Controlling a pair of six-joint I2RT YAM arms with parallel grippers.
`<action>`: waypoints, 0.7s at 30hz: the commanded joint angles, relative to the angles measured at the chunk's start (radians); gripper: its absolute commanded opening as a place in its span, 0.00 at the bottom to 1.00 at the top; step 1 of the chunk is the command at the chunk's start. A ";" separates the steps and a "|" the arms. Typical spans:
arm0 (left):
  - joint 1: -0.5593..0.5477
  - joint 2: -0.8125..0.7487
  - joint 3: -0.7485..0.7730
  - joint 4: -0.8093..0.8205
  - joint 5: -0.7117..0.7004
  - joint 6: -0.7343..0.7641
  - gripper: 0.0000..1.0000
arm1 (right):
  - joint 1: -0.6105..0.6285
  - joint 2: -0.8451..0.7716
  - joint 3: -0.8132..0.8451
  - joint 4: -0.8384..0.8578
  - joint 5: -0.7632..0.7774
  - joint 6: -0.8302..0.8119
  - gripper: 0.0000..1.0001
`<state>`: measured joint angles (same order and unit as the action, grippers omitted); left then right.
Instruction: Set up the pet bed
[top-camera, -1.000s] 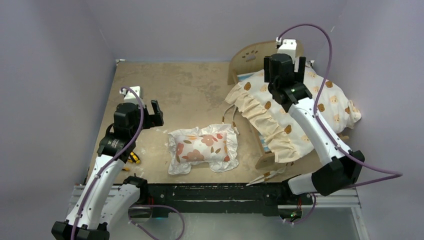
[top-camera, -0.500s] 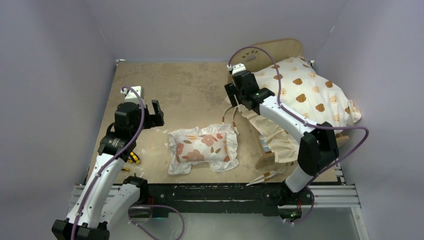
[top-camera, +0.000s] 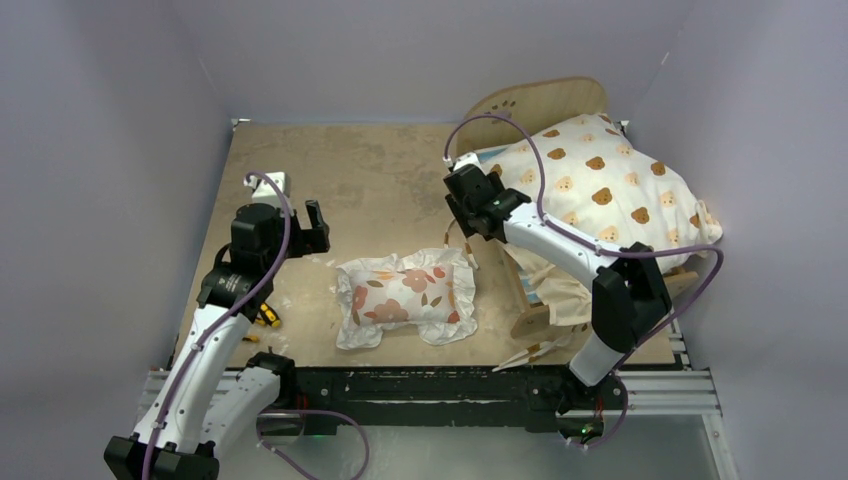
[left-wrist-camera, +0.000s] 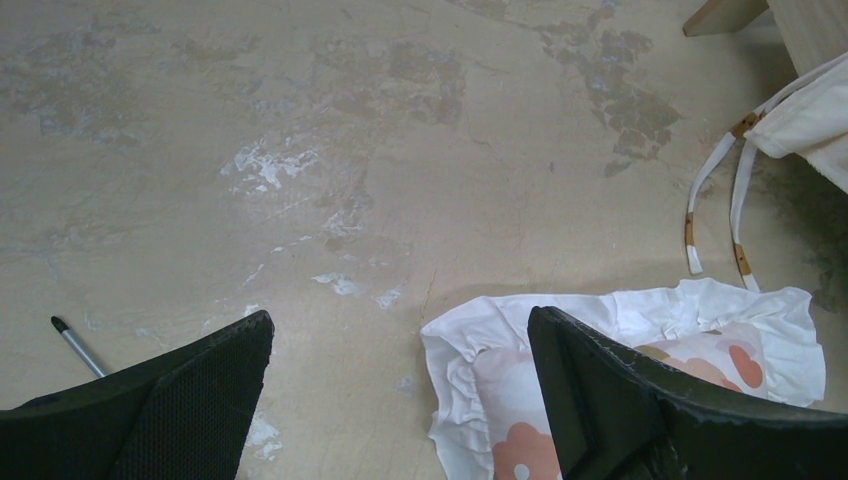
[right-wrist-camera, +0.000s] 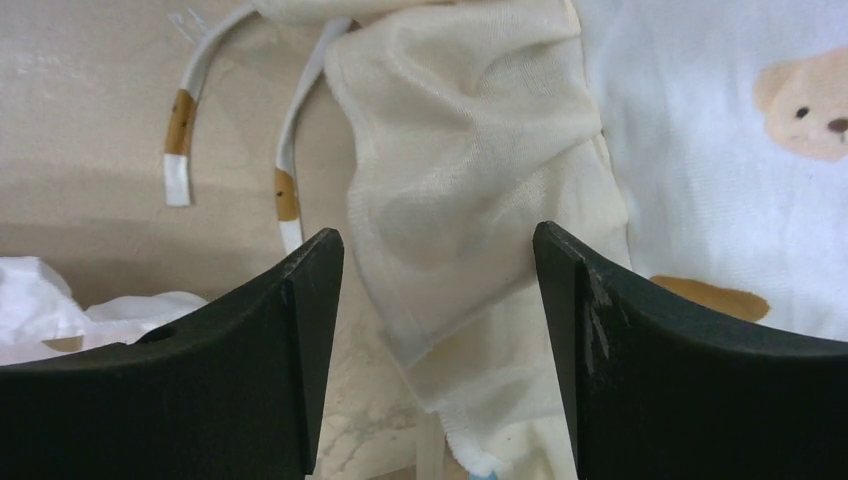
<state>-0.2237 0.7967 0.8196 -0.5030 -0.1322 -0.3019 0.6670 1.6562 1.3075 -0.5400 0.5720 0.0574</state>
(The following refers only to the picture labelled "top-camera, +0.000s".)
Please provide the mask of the floral print small pillow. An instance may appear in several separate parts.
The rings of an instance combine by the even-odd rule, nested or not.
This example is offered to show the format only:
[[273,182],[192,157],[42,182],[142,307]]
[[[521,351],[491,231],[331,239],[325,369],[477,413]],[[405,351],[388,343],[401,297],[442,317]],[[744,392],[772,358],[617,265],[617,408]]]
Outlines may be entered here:
[[476,333],[474,268],[458,248],[360,258],[336,267],[341,350],[377,347],[389,330],[413,327],[428,345]]

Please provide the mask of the wooden pet bed frame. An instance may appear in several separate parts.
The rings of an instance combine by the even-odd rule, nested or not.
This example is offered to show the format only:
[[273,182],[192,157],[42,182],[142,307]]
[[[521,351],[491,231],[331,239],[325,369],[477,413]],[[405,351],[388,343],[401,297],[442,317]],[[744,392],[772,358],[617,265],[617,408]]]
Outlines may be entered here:
[[[527,130],[537,132],[544,127],[581,114],[595,114],[607,109],[608,97],[603,86],[590,77],[567,77],[526,83],[501,89],[480,100],[466,114],[468,118],[484,113],[496,116],[488,126],[466,126],[453,141],[456,154],[481,153],[519,141],[521,135],[499,122],[509,118]],[[518,264],[498,248],[516,298],[519,315],[510,335],[517,339],[544,332],[549,328],[550,309],[541,301],[530,301],[530,287],[521,281]]]

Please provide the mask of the bear print white cushion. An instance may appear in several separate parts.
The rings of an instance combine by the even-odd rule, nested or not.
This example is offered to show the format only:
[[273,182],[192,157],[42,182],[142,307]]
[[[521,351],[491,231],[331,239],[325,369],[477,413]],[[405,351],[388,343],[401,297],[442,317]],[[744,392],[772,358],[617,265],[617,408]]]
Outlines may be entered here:
[[714,244],[723,229],[683,177],[638,151],[604,114],[548,126],[481,165],[505,187],[600,240],[655,250]]

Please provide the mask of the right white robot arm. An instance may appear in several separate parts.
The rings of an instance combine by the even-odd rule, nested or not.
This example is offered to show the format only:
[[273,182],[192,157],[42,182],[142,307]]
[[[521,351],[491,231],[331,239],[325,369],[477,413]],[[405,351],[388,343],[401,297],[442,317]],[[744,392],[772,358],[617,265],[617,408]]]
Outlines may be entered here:
[[588,405],[599,396],[600,382],[672,309],[653,251],[641,243],[622,248],[592,238],[476,165],[454,168],[443,182],[446,202],[465,236],[527,250],[589,291],[592,332],[561,381],[569,404]]

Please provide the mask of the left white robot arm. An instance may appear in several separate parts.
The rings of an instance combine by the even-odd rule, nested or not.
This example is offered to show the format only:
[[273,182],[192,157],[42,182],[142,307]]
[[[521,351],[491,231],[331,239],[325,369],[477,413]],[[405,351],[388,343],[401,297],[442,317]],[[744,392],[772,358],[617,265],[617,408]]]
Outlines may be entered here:
[[283,260],[330,247],[329,226],[315,200],[311,223],[294,213],[251,203],[237,210],[231,241],[204,277],[192,326],[164,386],[128,437],[113,437],[104,460],[118,479],[215,479],[239,437],[268,408],[298,407],[303,396],[292,359],[273,352],[251,357],[235,384],[219,385],[273,291]]

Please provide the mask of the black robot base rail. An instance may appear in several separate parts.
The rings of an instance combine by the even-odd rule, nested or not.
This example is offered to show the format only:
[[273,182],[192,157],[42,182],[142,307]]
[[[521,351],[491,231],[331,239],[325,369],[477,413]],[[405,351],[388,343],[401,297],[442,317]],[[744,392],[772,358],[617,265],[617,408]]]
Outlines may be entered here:
[[333,434],[344,414],[364,426],[560,429],[571,411],[591,411],[597,391],[557,365],[493,372],[460,367],[297,367],[284,375],[274,407],[310,414],[309,434]]

